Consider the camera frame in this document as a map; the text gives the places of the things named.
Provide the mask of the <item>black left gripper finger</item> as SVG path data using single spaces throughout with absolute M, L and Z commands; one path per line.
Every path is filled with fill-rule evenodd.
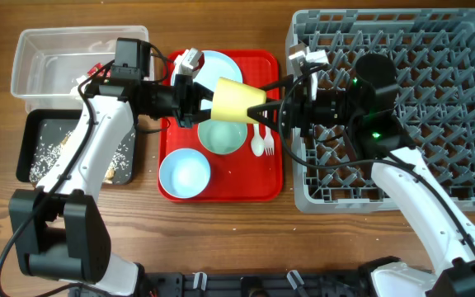
M 191 85 L 190 98 L 192 101 L 212 101 L 214 92 L 198 82 Z
M 190 118 L 192 124 L 199 124 L 201 122 L 211 119 L 211 109 L 199 110 Z

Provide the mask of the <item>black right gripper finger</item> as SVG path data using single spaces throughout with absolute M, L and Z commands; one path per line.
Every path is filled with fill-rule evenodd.
M 282 102 L 282 100 L 268 98 L 266 103 L 248 107 L 247 116 L 275 132 L 288 132 L 289 124 L 287 120 L 289 117 L 282 115 L 280 111 Z
M 276 88 L 284 88 L 285 91 L 295 91 L 296 87 L 298 84 L 300 84 L 303 80 L 303 76 L 296 77 L 293 74 L 287 75 L 285 77 L 282 77 L 280 80 L 271 82 L 269 84 L 266 84 L 262 87 L 260 87 L 261 90 L 263 91 L 270 91 L 274 90 Z

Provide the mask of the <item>yellow plastic cup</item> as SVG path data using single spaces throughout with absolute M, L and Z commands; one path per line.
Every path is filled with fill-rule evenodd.
M 249 107 L 266 103 L 266 91 L 220 78 L 212 98 L 210 118 L 212 120 L 258 124 L 248 116 Z

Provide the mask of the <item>large light blue plate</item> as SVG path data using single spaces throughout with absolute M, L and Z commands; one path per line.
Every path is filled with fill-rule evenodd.
M 175 68 L 172 72 L 170 84 L 173 86 L 177 73 L 183 74 L 186 70 L 186 63 L 193 58 L 190 52 L 197 54 L 197 49 L 186 49 L 183 54 L 179 54 L 175 60 Z M 192 73 L 193 82 L 199 83 L 203 87 L 214 92 L 220 78 L 226 78 L 238 83 L 242 83 L 242 72 L 233 59 L 218 51 L 203 50 L 204 64 Z

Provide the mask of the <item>white plastic fork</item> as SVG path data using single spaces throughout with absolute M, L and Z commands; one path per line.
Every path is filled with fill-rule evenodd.
M 264 145 L 265 145 L 266 155 L 268 156 L 273 155 L 275 152 L 275 142 L 271 134 L 271 129 L 268 126 L 265 127 Z

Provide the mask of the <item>white plastic spoon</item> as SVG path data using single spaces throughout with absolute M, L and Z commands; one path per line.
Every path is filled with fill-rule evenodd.
M 260 157 L 265 151 L 265 143 L 260 135 L 260 127 L 258 124 L 253 124 L 253 137 L 251 140 L 251 150 L 256 157 Z

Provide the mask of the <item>small light blue bowl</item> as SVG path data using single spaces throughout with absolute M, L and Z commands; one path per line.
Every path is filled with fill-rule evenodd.
M 160 186 L 168 195 L 190 199 L 208 186 L 211 167 L 201 152 L 192 148 L 179 148 L 162 160 L 158 177 Z

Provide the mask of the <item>white napkin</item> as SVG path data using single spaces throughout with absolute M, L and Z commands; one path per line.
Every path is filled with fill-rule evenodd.
M 85 90 L 86 85 L 89 83 L 87 79 L 87 75 L 82 75 L 81 77 L 77 78 L 77 85 L 71 89 L 69 94 L 74 97 L 79 97 L 79 88 L 82 86 L 82 90 Z

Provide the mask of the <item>red snack wrapper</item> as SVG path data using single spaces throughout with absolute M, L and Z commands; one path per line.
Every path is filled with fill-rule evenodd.
M 91 77 L 93 74 L 97 73 L 101 68 L 103 67 L 103 64 L 97 63 L 90 70 L 87 71 L 87 76 Z

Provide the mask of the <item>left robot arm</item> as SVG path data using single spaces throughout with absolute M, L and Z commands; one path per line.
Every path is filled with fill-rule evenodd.
M 175 82 L 148 78 L 160 55 L 151 43 L 120 38 L 115 57 L 78 85 L 84 107 L 75 130 L 51 170 L 32 190 L 15 191 L 9 203 L 12 236 L 0 256 L 2 269 L 15 251 L 21 272 L 109 296 L 136 296 L 143 267 L 116 256 L 96 202 L 111 159 L 139 116 L 174 118 L 182 128 L 206 120 L 200 107 L 212 92 L 194 82 L 203 53 L 187 50 Z

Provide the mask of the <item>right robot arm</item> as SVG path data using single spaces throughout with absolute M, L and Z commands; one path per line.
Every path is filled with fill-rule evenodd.
M 432 272 L 409 267 L 396 257 L 364 264 L 358 271 L 365 296 L 475 296 L 475 225 L 450 199 L 427 167 L 415 142 L 393 114 L 397 71 L 380 54 L 365 54 L 344 91 L 318 91 L 309 79 L 323 64 L 306 64 L 303 73 L 283 81 L 282 100 L 261 99 L 246 106 L 249 119 L 286 134 L 311 125 L 342 125 L 361 167 L 398 206 L 421 240 Z

